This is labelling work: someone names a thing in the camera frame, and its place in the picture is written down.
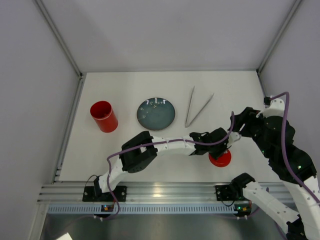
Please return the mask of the metal serving tongs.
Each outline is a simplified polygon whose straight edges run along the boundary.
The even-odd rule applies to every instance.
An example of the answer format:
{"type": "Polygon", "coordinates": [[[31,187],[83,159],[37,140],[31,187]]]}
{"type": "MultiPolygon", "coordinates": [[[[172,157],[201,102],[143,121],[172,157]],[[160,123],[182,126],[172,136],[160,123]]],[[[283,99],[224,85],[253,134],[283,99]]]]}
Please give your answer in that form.
{"type": "Polygon", "coordinates": [[[212,93],[202,105],[196,105],[194,101],[195,89],[196,89],[195,86],[193,86],[188,98],[186,116],[184,120],[185,128],[189,128],[199,118],[199,116],[207,108],[207,106],[212,101],[215,95],[215,93],[212,93]]]}

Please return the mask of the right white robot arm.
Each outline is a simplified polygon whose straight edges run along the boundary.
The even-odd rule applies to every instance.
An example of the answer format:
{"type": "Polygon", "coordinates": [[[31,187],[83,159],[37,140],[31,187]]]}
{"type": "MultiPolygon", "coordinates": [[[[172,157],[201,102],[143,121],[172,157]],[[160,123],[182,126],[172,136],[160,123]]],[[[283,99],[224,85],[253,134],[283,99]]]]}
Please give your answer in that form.
{"type": "Polygon", "coordinates": [[[233,200],[248,200],[271,217],[288,240],[320,238],[320,189],[311,157],[294,146],[295,129],[281,115],[259,113],[247,107],[232,115],[230,129],[251,138],[271,169],[288,189],[297,207],[293,210],[273,197],[248,173],[231,181],[233,200]]]}

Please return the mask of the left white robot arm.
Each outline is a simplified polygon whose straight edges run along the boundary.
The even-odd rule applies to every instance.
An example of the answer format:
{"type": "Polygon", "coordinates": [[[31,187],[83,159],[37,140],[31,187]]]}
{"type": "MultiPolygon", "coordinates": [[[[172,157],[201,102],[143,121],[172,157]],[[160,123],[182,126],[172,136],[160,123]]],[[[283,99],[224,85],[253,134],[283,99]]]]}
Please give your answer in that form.
{"type": "Polygon", "coordinates": [[[121,151],[107,157],[108,170],[94,180],[94,194],[101,197],[113,192],[127,175],[145,170],[160,156],[202,156],[209,153],[220,157],[228,148],[231,133],[231,130],[226,132],[220,127],[212,132],[192,132],[187,136],[164,138],[142,131],[123,144],[121,151]]]}

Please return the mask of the red round lid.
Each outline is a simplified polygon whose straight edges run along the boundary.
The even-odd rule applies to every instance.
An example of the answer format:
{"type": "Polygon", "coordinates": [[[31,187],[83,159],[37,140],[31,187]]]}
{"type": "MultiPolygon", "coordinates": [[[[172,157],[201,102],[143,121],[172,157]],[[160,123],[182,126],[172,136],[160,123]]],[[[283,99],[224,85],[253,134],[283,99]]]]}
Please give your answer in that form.
{"type": "Polygon", "coordinates": [[[219,168],[224,168],[231,163],[232,154],[229,150],[226,150],[221,156],[218,158],[214,158],[210,153],[208,154],[210,162],[219,168]]]}

